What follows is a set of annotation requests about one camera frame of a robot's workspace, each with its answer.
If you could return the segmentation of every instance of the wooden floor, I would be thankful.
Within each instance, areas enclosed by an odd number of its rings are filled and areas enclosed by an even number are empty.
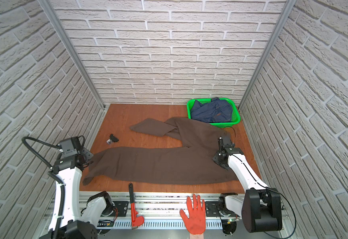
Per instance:
[[[92,153],[98,153],[102,150],[112,147],[129,146],[143,148],[173,148],[181,147],[179,140],[168,136],[158,137],[137,133],[131,131],[129,127],[146,118],[153,118],[165,121],[171,117],[187,117],[186,106],[174,105],[142,105],[142,104],[111,104],[95,138],[91,148]],[[258,166],[254,160],[243,121],[234,125],[236,131],[236,147],[243,150],[248,163],[253,170],[260,176]],[[231,128],[225,128],[229,131],[233,140],[234,131]],[[119,141],[108,145],[106,141],[110,134],[114,134]],[[88,173],[88,168],[83,171],[83,176]],[[239,181],[230,181],[217,184],[201,185],[176,185],[176,184],[150,184],[142,182],[132,182],[135,192],[188,192],[188,193],[225,193],[235,192],[244,193]],[[80,184],[81,191],[109,191],[109,192],[127,192],[129,181],[113,180],[106,176],[97,176],[86,186]]]

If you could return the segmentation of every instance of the brown fabric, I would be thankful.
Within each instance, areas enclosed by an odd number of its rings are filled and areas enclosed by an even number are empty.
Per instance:
[[[237,180],[231,169],[225,170],[212,160],[218,150],[218,138],[229,136],[223,129],[183,117],[173,117],[166,122],[146,119],[130,129],[179,139],[183,147],[104,150],[93,156],[84,185],[98,175],[155,184],[210,184]]]

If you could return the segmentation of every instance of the white brick wall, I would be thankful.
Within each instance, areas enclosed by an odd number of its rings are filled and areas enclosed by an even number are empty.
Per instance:
[[[298,0],[241,107],[303,238],[348,238],[348,0]]]
[[[214,96],[240,102],[284,1],[52,4],[105,104],[185,104]],[[136,84],[149,84],[149,90],[140,94]],[[187,91],[176,95],[181,84]],[[220,84],[225,91],[216,88]]]
[[[0,0],[0,238],[31,238],[55,191],[21,137],[88,136],[99,110],[39,3]]]

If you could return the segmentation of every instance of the orange glove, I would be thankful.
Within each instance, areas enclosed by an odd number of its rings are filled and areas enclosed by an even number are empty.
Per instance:
[[[194,208],[193,204],[191,203],[190,197],[187,197],[186,204],[187,209],[189,210],[189,216],[188,218],[186,216],[186,213],[183,209],[179,211],[179,214],[181,214],[181,217],[183,219],[183,222],[185,223],[186,229],[193,235],[202,234],[206,230],[206,205],[205,200],[202,199],[202,206],[200,204],[200,196],[198,195],[198,198],[196,199],[196,195],[193,194],[193,202],[194,202]]]

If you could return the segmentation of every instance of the plastic laundry basket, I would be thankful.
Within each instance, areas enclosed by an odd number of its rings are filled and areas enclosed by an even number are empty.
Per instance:
[[[239,123],[241,121],[241,116],[239,115],[238,110],[236,109],[234,102],[232,100],[230,100],[229,98],[219,98],[219,99],[227,101],[233,107],[233,114],[231,115],[231,122],[210,123],[210,124],[212,124],[216,127],[219,127],[219,128],[224,128],[224,127],[233,126],[233,125]],[[187,115],[189,116],[189,119],[191,119],[191,114],[190,114],[191,108],[194,106],[194,102],[196,100],[199,101],[201,104],[211,102],[211,98],[189,100],[187,102]]]

